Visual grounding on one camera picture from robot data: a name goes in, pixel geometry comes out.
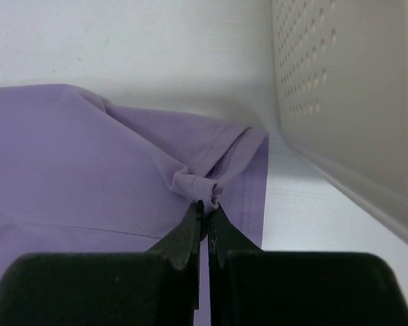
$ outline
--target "ventilation hole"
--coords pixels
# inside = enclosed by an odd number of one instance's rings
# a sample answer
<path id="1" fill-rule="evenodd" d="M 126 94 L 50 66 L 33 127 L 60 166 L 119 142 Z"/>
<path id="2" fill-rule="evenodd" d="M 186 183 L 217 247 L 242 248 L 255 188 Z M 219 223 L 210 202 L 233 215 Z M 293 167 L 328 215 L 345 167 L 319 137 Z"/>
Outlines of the ventilation hole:
<path id="1" fill-rule="evenodd" d="M 336 36 L 335 29 L 332 29 L 332 31 L 331 31 L 331 45 L 335 44 L 336 37 L 337 36 Z"/>
<path id="2" fill-rule="evenodd" d="M 322 84 L 325 84 L 325 82 L 326 82 L 326 70 L 323 69 L 322 70 Z"/>
<path id="3" fill-rule="evenodd" d="M 320 17 L 320 22 L 324 22 L 324 18 L 325 18 L 324 8 L 320 8 L 320 10 L 319 10 L 319 17 Z"/>
<path id="4" fill-rule="evenodd" d="M 325 52 L 325 38 L 320 40 L 320 51 Z"/>
<path id="5" fill-rule="evenodd" d="M 314 46 L 311 50 L 311 60 L 314 61 L 318 56 L 318 52 L 316 51 L 316 47 Z"/>

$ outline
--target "purple shirt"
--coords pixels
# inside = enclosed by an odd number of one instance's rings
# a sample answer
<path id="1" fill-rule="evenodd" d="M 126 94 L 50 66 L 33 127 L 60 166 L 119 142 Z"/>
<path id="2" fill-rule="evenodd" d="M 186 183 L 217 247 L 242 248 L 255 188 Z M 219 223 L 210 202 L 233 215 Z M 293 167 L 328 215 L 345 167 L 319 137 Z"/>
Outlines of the purple shirt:
<path id="1" fill-rule="evenodd" d="M 66 85 L 0 88 L 0 278 L 32 252 L 144 251 L 191 200 L 260 245 L 265 132 L 131 109 Z M 209 325 L 207 247 L 201 309 Z"/>

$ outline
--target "white surface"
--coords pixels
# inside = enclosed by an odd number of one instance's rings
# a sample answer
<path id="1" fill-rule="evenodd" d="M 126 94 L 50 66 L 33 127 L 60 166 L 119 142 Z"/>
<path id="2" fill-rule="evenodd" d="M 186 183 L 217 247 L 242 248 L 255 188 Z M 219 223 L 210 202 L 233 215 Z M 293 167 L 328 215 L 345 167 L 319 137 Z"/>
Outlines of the white surface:
<path id="1" fill-rule="evenodd" d="M 268 129 L 263 248 L 375 253 L 408 301 L 408 246 L 279 137 L 270 1 L 1 0 L 0 86 L 33 83 Z"/>

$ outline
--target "perforated panel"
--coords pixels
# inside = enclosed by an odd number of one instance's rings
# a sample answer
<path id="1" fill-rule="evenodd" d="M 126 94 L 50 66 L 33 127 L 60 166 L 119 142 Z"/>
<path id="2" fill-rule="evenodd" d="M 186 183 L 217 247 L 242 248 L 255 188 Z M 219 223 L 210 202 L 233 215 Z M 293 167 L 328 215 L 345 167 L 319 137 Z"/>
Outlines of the perforated panel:
<path id="1" fill-rule="evenodd" d="M 286 142 L 408 242 L 405 1 L 274 0 Z"/>

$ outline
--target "purple fabric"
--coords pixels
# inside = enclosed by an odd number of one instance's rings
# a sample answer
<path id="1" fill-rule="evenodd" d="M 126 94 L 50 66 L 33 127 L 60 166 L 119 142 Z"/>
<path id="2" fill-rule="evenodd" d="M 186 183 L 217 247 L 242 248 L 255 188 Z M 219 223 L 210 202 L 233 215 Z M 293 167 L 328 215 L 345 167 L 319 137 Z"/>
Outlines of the purple fabric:
<path id="1" fill-rule="evenodd" d="M 267 147 L 259 130 L 73 86 L 0 88 L 0 277 L 25 253 L 144 251 L 191 200 L 221 202 L 260 244 Z M 203 259 L 196 325 L 209 325 Z"/>

